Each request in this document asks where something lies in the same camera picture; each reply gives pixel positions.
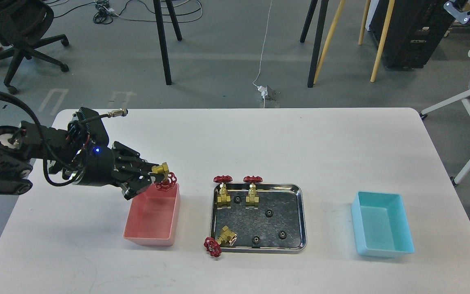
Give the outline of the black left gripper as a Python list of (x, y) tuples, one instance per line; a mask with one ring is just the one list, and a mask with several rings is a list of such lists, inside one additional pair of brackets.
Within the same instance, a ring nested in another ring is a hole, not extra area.
[(122, 189), (125, 199), (130, 200), (141, 194), (153, 182), (162, 182), (164, 173), (158, 170), (158, 164), (140, 158), (140, 153), (115, 141), (111, 148), (100, 148), (100, 152), (91, 152), (86, 157), (82, 173), (73, 182), (82, 186), (112, 185)]

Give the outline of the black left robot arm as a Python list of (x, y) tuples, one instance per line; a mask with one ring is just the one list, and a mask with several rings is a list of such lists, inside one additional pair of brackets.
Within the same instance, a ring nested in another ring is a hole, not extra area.
[(33, 158), (43, 160), (44, 177), (52, 186), (112, 185), (121, 188), (127, 200), (152, 184), (165, 191), (177, 182), (166, 163), (149, 163), (120, 142), (108, 148), (102, 119), (126, 116), (126, 109), (101, 115), (82, 107), (63, 130), (41, 125), (34, 112), (10, 94), (0, 92), (0, 100), (18, 106), (32, 118), (18, 127), (0, 126), (0, 195), (22, 195), (32, 188), (27, 176)]

